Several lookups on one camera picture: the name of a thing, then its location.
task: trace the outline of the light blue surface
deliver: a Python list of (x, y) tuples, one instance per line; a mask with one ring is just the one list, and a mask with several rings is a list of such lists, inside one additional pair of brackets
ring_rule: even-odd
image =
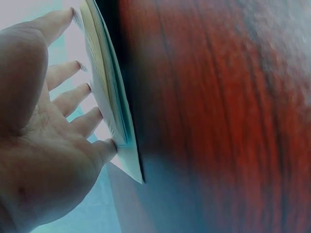
[[(61, 0), (37, 1), (38, 6), (32, 5), (30, 13), (22, 21), (39, 17), (49, 11), (62, 8)], [(60, 37), (49, 48), (49, 65), (67, 61), (64, 37)], [(72, 81), (68, 80), (51, 92), (51, 99), (62, 92), (72, 89)], [(71, 121), (82, 115), (80, 107), (68, 117)], [(92, 135), (89, 140), (96, 141)], [(120, 233), (120, 226), (112, 198), (107, 170), (104, 167), (94, 187), (86, 198), (73, 211), (63, 218), (40, 226), (32, 233)]]

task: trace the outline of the fingernail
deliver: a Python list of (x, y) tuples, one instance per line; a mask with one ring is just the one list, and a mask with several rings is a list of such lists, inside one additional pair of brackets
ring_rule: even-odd
[(79, 64), (79, 66), (80, 66), (80, 69), (81, 70), (83, 70), (85, 73), (87, 72), (87, 67), (85, 66), (85, 65), (83, 65), (81, 62), (79, 62), (79, 61), (76, 61), (78, 64)]

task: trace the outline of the paper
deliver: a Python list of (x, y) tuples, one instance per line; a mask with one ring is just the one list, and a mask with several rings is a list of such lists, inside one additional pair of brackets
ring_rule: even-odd
[(75, 7), (74, 19), (84, 31), (89, 63), (83, 63), (91, 76), (92, 93), (118, 147), (112, 163), (139, 183), (143, 183), (134, 126), (118, 60), (100, 11), (94, 0), (83, 0)]

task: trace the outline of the hand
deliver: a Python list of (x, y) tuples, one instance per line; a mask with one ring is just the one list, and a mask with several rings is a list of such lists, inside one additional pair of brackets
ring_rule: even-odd
[(76, 61), (47, 67), (47, 47), (70, 25), (55, 11), (0, 31), (0, 232), (27, 232), (75, 208), (116, 154), (111, 140), (87, 141), (98, 108), (68, 123), (90, 93), (85, 83), (50, 101)]

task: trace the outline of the wooden table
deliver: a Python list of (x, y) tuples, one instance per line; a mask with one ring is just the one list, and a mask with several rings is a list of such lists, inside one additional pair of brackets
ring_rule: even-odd
[(146, 180), (108, 165), (122, 232), (310, 233), (310, 1), (98, 3)]

